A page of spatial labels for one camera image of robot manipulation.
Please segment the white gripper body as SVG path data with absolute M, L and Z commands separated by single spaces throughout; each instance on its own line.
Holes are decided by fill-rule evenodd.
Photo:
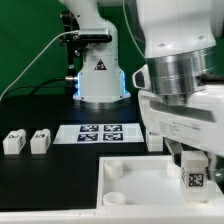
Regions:
M 224 86 L 206 86 L 185 106 L 168 106 L 146 90 L 138 93 L 145 127 L 165 138 L 224 157 Z

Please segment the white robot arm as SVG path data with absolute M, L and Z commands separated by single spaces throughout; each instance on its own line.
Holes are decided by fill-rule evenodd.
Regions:
M 92 108 L 127 96 L 115 26 L 99 6 L 133 3 L 143 32 L 144 65 L 133 75 L 144 126 L 182 145 L 224 157 L 224 83 L 215 76 L 224 0 L 59 0 L 77 21 L 74 41 L 88 46 L 74 100 Z

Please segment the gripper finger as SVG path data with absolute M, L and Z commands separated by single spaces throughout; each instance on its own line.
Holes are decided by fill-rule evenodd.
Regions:
M 208 153 L 209 164 L 207 168 L 208 178 L 216 183 L 224 181 L 224 167 L 218 168 L 218 156 L 213 153 Z
M 165 138 L 165 145 L 172 155 L 173 163 L 177 166 L 181 166 L 181 153 L 183 151 L 182 145 L 174 140 Z

